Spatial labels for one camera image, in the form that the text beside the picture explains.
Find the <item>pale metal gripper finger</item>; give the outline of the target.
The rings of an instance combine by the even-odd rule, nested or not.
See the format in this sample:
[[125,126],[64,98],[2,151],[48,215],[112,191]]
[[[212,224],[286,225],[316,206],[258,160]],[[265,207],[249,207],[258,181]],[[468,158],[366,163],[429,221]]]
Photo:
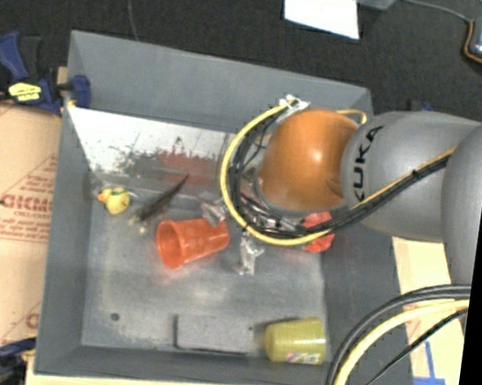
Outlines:
[[250,233],[241,235],[239,244],[239,262],[236,271],[242,276],[253,276],[256,271],[257,258],[263,254],[263,245]]
[[199,201],[205,221],[214,225],[219,225],[225,221],[227,208],[221,198],[209,199],[201,197]]

